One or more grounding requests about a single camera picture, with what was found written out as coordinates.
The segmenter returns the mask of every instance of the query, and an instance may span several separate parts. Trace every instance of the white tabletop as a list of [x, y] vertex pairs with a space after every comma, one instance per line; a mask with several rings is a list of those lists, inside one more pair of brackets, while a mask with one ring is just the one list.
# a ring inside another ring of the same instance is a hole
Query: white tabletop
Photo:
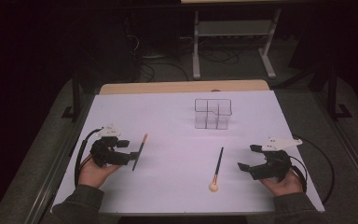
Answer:
[[[230, 99], [228, 130], [195, 129], [194, 101]], [[130, 140], [119, 151], [138, 151], [148, 133], [135, 171], [133, 161], [106, 180], [101, 213], [119, 216], [254, 214], [274, 211], [272, 194], [242, 172], [237, 162], [265, 163], [250, 145], [263, 145], [270, 136], [291, 138], [273, 91], [220, 91], [98, 95], [62, 180], [54, 204], [74, 187], [74, 167], [81, 141], [93, 130], [114, 124], [119, 139]], [[89, 139], [83, 158], [98, 137]], [[220, 148], [224, 147], [217, 179], [219, 190], [209, 191]], [[296, 147], [286, 152], [302, 161]], [[308, 196], [319, 211], [324, 207], [308, 180]]]

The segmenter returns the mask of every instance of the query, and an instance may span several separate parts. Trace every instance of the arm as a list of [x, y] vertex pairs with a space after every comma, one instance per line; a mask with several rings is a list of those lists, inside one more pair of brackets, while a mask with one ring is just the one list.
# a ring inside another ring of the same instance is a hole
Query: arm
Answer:
[[301, 181], [293, 170], [290, 170], [281, 182], [269, 179], [261, 179], [260, 182], [275, 196], [275, 224], [328, 223], [302, 191]]
[[66, 200], [52, 208], [56, 223], [96, 224], [103, 200], [99, 187], [120, 166], [99, 167], [88, 156], [83, 162], [78, 186]]

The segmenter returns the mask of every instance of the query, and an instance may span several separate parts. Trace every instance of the sleeve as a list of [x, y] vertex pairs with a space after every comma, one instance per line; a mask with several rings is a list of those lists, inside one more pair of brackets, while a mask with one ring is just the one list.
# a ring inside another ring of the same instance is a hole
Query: sleeve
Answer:
[[286, 194], [274, 198], [275, 224], [325, 224], [324, 215], [316, 210], [305, 193]]
[[97, 224], [98, 213], [103, 200], [103, 191], [78, 185], [63, 203], [56, 204], [51, 212], [57, 223]]

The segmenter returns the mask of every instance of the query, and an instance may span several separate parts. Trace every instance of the hand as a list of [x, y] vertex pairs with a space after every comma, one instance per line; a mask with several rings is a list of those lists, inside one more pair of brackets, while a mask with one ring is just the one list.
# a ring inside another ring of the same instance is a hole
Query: hand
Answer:
[[81, 163], [80, 165], [80, 176], [79, 176], [79, 185], [88, 185], [98, 189], [114, 171], [118, 170], [121, 165], [110, 165], [99, 167], [95, 164], [91, 155]]
[[274, 196], [303, 192], [300, 178], [292, 169], [287, 172], [286, 177], [281, 182], [275, 182], [270, 179], [260, 179], [260, 182], [266, 186]]

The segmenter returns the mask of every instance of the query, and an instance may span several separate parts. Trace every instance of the wire mesh organizer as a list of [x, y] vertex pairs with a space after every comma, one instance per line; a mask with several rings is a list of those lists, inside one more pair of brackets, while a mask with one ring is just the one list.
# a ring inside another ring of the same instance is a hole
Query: wire mesh organizer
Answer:
[[228, 120], [232, 115], [231, 100], [196, 99], [196, 129], [227, 130]]

